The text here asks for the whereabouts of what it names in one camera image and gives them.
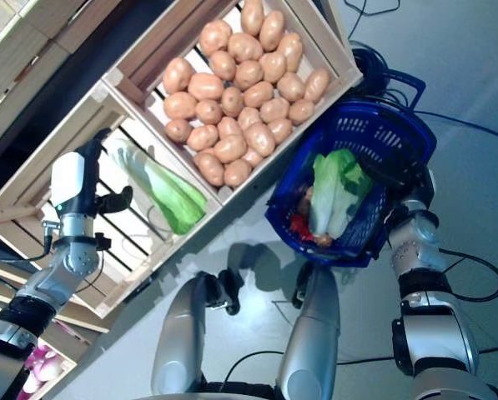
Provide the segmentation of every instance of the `wooden crate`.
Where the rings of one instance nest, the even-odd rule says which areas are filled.
[[[151,157],[192,183],[208,199],[207,214],[191,232],[180,237],[170,230],[148,195],[110,159],[105,150],[102,151],[97,194],[118,193],[129,184],[133,187],[134,196],[130,209],[95,218],[95,232],[102,232],[110,238],[112,247],[100,256],[104,258],[104,267],[99,279],[91,287],[75,294],[73,300],[87,307],[96,314],[95,317],[105,318],[192,237],[219,210],[220,205],[153,132],[128,117],[126,108],[115,101],[104,83],[99,82],[0,191],[0,239],[21,256],[30,258],[41,253],[41,220],[57,220],[49,202],[53,162],[60,155],[87,142],[102,128],[113,129],[103,142],[105,149],[109,149],[117,138],[133,141]],[[49,257],[34,263],[37,268],[46,268],[48,264]],[[97,273],[100,272],[88,277],[86,282],[95,279]]]
[[[4,307],[4,304],[5,302],[0,301],[0,309]],[[63,358],[63,371],[58,377],[44,383],[41,388],[30,397],[30,400],[39,400],[43,398],[50,389],[67,376],[77,366],[80,358],[87,352],[91,342],[74,334],[71,328],[51,322],[44,334],[39,338],[39,344],[47,344],[54,352]]]
[[[120,0],[0,0],[0,137]]]
[[[165,66],[180,54],[197,71],[208,71],[206,60],[194,48],[199,32],[205,23],[215,18],[224,18],[239,31],[239,4],[232,0],[178,0],[116,62],[0,190],[0,238],[24,257],[38,255],[43,242],[40,220],[56,219],[48,201],[52,163],[63,153],[87,142],[99,129],[111,128],[113,132],[103,143],[107,149],[115,138],[126,138],[187,179],[208,199],[203,219],[186,235],[175,235],[148,195],[102,152],[97,194],[118,193],[130,184],[134,199],[129,210],[98,216],[94,223],[96,232],[103,232],[113,240],[112,248],[105,253],[100,279],[75,295],[73,301],[97,316],[103,318],[111,313],[223,206],[234,201],[244,187],[263,173],[278,154],[298,140],[302,132],[360,78],[349,52],[310,2],[266,0],[264,4],[266,11],[271,8],[282,11],[286,28],[302,38],[304,57],[298,74],[306,78],[314,68],[325,67],[332,79],[314,116],[298,126],[241,187],[235,191],[229,187],[211,187],[194,166],[192,153],[166,138],[167,120],[163,115],[160,84]],[[35,265],[45,268],[48,260],[40,260]]]
[[[311,2],[264,0],[266,13],[269,10],[281,11],[284,14],[286,31],[296,32],[301,37],[304,56],[298,75],[306,79],[315,68],[324,67],[330,72],[331,82],[324,97],[316,104],[314,115],[296,127],[293,134],[277,147],[273,155],[258,165],[240,187],[233,191],[229,187],[210,186],[191,160],[194,152],[172,143],[164,132],[169,118],[163,112],[163,98],[166,94],[161,79],[169,61],[177,56],[185,57],[197,72],[211,72],[207,60],[197,48],[200,31],[206,23],[222,18],[229,23],[233,32],[241,32],[241,7],[241,3],[232,0],[174,2],[103,77],[113,89],[113,95],[128,109],[130,115],[155,131],[165,147],[190,168],[194,176],[216,195],[222,205],[234,200],[236,192],[250,185],[279,154],[299,139],[302,132],[324,110],[361,77],[350,56],[350,50],[345,50],[344,45]]]

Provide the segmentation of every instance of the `potato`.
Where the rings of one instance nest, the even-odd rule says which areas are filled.
[[[286,60],[281,52],[268,52],[259,59],[259,64],[264,69],[264,80],[277,83],[285,74]]]
[[[238,70],[235,73],[234,84],[240,90],[247,90],[255,85],[264,77],[264,69],[259,62],[248,60],[238,65]]]
[[[314,236],[314,242],[317,244],[320,248],[329,248],[332,246],[332,242],[334,239],[330,237],[328,234],[324,234],[323,236]]]
[[[306,79],[304,98],[313,104],[317,103],[323,97],[329,82],[329,72],[324,68],[316,68]]]
[[[252,167],[245,160],[235,160],[224,169],[224,184],[236,188],[245,182]]]
[[[223,90],[223,81],[212,73],[195,73],[189,79],[188,92],[199,101],[205,98],[219,100]]]
[[[244,131],[253,123],[261,123],[262,118],[259,116],[259,111],[256,108],[245,107],[238,116],[238,124]]]
[[[241,29],[256,36],[264,23],[264,5],[261,0],[245,1],[241,10]]]
[[[273,85],[263,81],[249,87],[243,94],[243,102],[247,107],[260,108],[262,104],[273,98]]]
[[[251,147],[247,147],[247,152],[241,157],[241,159],[249,163],[252,168],[256,168],[258,164],[264,160],[264,158]]]
[[[254,37],[246,33],[234,33],[229,39],[229,53],[237,63],[258,61],[264,54],[262,45]]]
[[[195,117],[197,100],[186,92],[171,94],[163,102],[165,115],[171,119],[191,119]]]
[[[229,135],[215,144],[214,152],[223,164],[231,163],[247,152],[247,143],[241,135]]]
[[[218,50],[226,50],[232,28],[222,19],[208,22],[200,33],[199,44],[204,56],[211,56]]]
[[[221,96],[224,115],[236,118],[243,109],[243,94],[236,87],[227,87]]]
[[[208,60],[209,68],[224,81],[232,81],[235,77],[235,60],[234,58],[219,50],[214,52]]]
[[[263,122],[250,125],[243,131],[247,144],[260,156],[267,157],[274,151],[273,133]]]
[[[175,143],[184,143],[191,133],[191,125],[185,119],[174,119],[165,125],[167,137]]]
[[[265,123],[288,117],[289,102],[282,97],[273,98],[259,109],[259,115]]]
[[[288,117],[295,126],[300,125],[312,116],[314,108],[315,106],[310,100],[304,100],[302,98],[291,104]]]
[[[278,51],[285,55],[287,71],[296,73],[299,69],[300,59],[302,58],[302,42],[300,36],[295,33],[288,33],[280,40]]]
[[[267,124],[273,134],[274,142],[281,144],[293,132],[293,123],[288,118],[275,119]]]
[[[165,68],[163,87],[165,92],[173,94],[183,91],[189,84],[191,75],[195,73],[191,64],[181,57],[176,57]]]
[[[221,140],[228,135],[243,135],[240,125],[231,117],[223,117],[217,125],[217,129],[219,130],[219,139]]]
[[[296,102],[304,97],[306,86],[300,79],[299,75],[293,72],[286,72],[276,84],[280,96],[289,102]]]
[[[204,125],[215,125],[223,117],[223,110],[218,102],[205,98],[197,103],[195,115]]]
[[[266,52],[274,51],[284,36],[284,14],[272,11],[265,17],[262,28],[259,30],[259,42]]]
[[[219,138],[219,132],[214,125],[204,125],[196,127],[188,137],[188,146],[195,152],[200,152],[205,148],[211,148]]]
[[[224,167],[223,164],[213,154],[200,152],[193,157],[193,161],[197,165],[204,179],[214,186],[224,185]]]
[[[198,154],[211,154],[212,156],[215,155],[215,151],[214,151],[214,148],[213,147],[208,147],[208,148],[205,148],[204,150],[201,150],[200,152],[198,152]]]

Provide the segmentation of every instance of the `lettuce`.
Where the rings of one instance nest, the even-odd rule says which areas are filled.
[[[335,150],[327,157],[319,154],[314,162],[310,231],[316,236],[328,233],[339,238],[370,189],[371,179],[350,150]]]
[[[197,188],[130,142],[116,139],[108,153],[148,194],[177,235],[187,233],[206,213],[207,199]]]

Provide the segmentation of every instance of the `gray floor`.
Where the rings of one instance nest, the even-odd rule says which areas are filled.
[[[336,0],[345,25],[354,12]],[[367,11],[396,0],[368,0]],[[498,1],[404,0],[398,12],[362,18],[354,39],[384,54],[389,65],[427,82],[418,108],[498,129]],[[436,176],[433,210],[444,247],[474,253],[498,265],[498,139],[433,118],[438,137],[430,167]],[[278,176],[272,172],[268,181]],[[270,182],[259,182],[244,203],[198,235],[162,266],[158,279],[136,297],[97,346],[54,392],[56,399],[131,399],[150,394],[149,378],[161,323],[176,289],[198,270],[237,266],[245,280],[241,312],[207,314],[204,372],[221,380],[246,353],[283,350],[297,314],[282,303],[303,260],[284,245],[263,217]],[[366,269],[336,269],[340,285],[340,360],[391,354],[391,320],[399,315],[398,288],[389,251]],[[496,280],[470,262],[450,273],[459,293],[483,295]],[[463,305],[481,348],[498,345],[498,299]],[[272,383],[279,357],[263,355],[240,365],[232,379]],[[498,353],[484,355],[479,375],[498,387]],[[406,399],[412,381],[392,362],[341,367],[335,399]]]

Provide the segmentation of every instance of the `red vegetable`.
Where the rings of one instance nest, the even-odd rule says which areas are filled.
[[[294,214],[290,222],[289,229],[291,229],[291,232],[297,233],[300,236],[300,240],[303,242],[314,240],[314,236],[309,232],[308,218],[306,216]]]

